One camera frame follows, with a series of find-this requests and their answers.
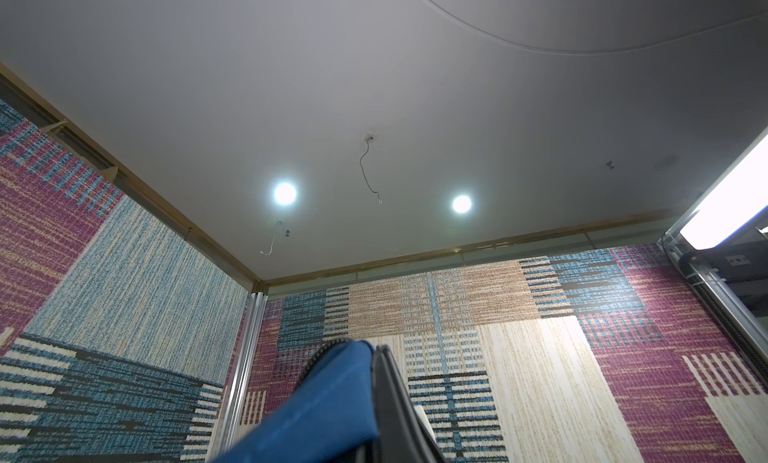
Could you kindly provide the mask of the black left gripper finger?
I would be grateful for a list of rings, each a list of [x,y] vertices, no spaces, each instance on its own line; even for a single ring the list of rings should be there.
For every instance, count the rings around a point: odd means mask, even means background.
[[[372,384],[378,437],[370,444],[370,461],[446,462],[417,415],[388,345],[373,354]]]

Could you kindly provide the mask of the blue zip jacket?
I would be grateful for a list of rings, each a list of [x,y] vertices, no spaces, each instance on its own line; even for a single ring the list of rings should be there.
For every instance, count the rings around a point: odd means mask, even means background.
[[[327,462],[379,437],[373,347],[332,348],[302,384],[218,462]]]

